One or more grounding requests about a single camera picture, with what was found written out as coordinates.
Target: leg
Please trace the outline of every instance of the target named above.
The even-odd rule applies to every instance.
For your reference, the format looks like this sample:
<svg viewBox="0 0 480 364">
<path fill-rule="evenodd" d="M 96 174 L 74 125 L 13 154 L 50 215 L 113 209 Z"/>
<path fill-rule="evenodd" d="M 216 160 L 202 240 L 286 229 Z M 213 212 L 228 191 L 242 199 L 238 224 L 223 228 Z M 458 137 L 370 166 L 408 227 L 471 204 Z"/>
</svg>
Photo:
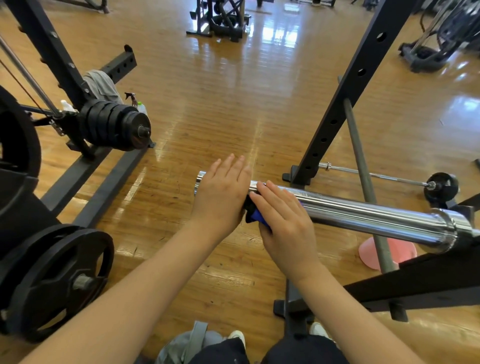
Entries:
<svg viewBox="0 0 480 364">
<path fill-rule="evenodd" d="M 322 334 L 287 335 L 275 344 L 262 364 L 348 364 L 335 343 Z"/>
<path fill-rule="evenodd" d="M 196 354 L 190 364 L 235 363 L 250 364 L 245 347 L 239 337 L 207 346 Z"/>
</svg>

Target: shoe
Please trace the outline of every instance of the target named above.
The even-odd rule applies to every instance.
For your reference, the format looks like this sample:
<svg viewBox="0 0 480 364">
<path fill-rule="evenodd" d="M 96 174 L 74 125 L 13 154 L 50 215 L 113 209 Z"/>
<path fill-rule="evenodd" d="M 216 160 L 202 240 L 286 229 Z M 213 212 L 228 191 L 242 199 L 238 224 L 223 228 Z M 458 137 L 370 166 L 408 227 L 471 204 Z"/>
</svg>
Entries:
<svg viewBox="0 0 480 364">
<path fill-rule="evenodd" d="M 325 331 L 324 327 L 320 325 L 318 322 L 314 322 L 312 326 L 310 326 L 309 330 L 310 335 L 318 335 L 318 336 L 324 336 L 327 339 L 330 339 L 330 336 L 328 336 L 327 332 Z"/>
<path fill-rule="evenodd" d="M 243 343 L 243 347 L 247 348 L 245 346 L 245 336 L 244 336 L 243 332 L 235 330 L 228 336 L 227 339 L 234 339 L 234 338 L 239 338 L 241 340 L 241 342 Z"/>
</svg>

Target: rack hole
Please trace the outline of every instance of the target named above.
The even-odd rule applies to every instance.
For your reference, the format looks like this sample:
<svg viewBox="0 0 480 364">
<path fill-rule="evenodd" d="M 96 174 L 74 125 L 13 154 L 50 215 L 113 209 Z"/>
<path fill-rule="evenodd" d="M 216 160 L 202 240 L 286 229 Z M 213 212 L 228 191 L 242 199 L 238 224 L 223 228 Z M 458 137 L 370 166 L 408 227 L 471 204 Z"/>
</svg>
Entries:
<svg viewBox="0 0 480 364">
<path fill-rule="evenodd" d="M 387 33 L 386 32 L 381 32 L 379 35 L 377 35 L 377 42 L 383 42 L 387 38 Z"/>
</svg>

